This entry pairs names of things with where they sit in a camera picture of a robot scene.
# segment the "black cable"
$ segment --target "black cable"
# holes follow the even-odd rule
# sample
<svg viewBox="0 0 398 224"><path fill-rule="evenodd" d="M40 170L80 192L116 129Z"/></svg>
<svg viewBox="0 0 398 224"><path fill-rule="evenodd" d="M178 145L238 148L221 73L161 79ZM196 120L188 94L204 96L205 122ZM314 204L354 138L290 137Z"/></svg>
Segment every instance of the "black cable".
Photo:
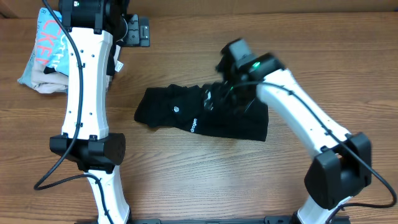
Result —
<svg viewBox="0 0 398 224"><path fill-rule="evenodd" d="M313 110L309 107L309 105L306 104L306 102L303 101L303 99L301 99L299 96L297 96L294 91L289 90L287 88L284 88L282 86L273 84L273 83L268 83L268 82L245 82L245 83L240 83L237 85L234 85L231 87L231 89L227 92L226 97L229 95L229 93L235 89L236 87L240 87L240 86L247 86L247 85L268 85L268 86L272 86L274 88L278 88L280 90L284 90L286 91L289 95L294 96L296 99L299 100L299 102L301 102L301 104L303 104L304 107L306 107L306 109L311 113L311 115L318 121L318 123L321 125L321 127L339 144L341 145L351 156L354 157L354 159L356 159L362 166L364 166L365 168L367 168L367 170L369 170L378 180L380 180L380 182L386 186L386 188L388 189L388 191L390 191L391 195L392 195L392 202L389 204L385 204L385 205L375 205L375 204L368 204L368 203L346 203L346 204L342 204L339 205L335 211L332 212L332 214L328 217L328 219L326 220L326 224L329 224L333 217L341 210L344 209L345 207L353 207L353 206L358 206L358 207L368 207L368 208L391 208L393 207L396 203L397 203L397 194L395 192L395 190L391 187L391 185L380 175L378 174L372 167L370 167L369 165L367 165L357 154L355 154L346 144L344 144L342 141L340 141L333 133L330 129L328 129L326 127L326 125L322 122L322 120L315 114L315 112L313 112Z"/></svg>
<svg viewBox="0 0 398 224"><path fill-rule="evenodd" d="M65 160L65 158L69 155L69 153L73 149L73 147L74 147L74 145L76 143L77 137L79 135L80 127L81 127L81 111L82 111L82 108L83 108L83 66L81 64L81 58L80 58L79 51L77 49L77 46L76 46L75 42L73 41L72 37L70 36L69 32L62 25L62 23L58 19L57 15L55 15L54 11L52 10L52 8L49 5L49 3L47 2L47 0L42 0L42 1L43 1L43 4L45 5L45 7L49 10L51 16L55 19L55 22L57 22L57 24L59 25L59 27L61 28L63 33L68 38L68 40L70 42L70 45L72 46L73 51L75 52L76 59L77 59L77 66L78 66L78 70L79 70L79 103L78 103L78 112L77 112L77 119L76 119L76 130L75 130L75 134L73 135L72 141L71 141L68 149L61 156L61 158L54 164L54 166L34 185L34 190L48 189L48 188L54 187L56 185L68 182L70 180L75 180L75 179L79 179L79 178L84 178L84 177L92 178L92 179L94 179L96 181L96 184L98 184L99 192L101 194L102 206L103 206L105 215L107 216L110 224L113 224L111 216L109 215L109 212L106 209L105 196L104 196L104 191L103 191L101 182L100 182L99 178L97 178L96 176L91 175L91 174L76 175L76 176L73 176L73 177L68 177L68 178L63 179L63 180L59 180L59 181L54 182L52 184L47 184L45 186L40 186L60 166L60 164Z"/></svg>

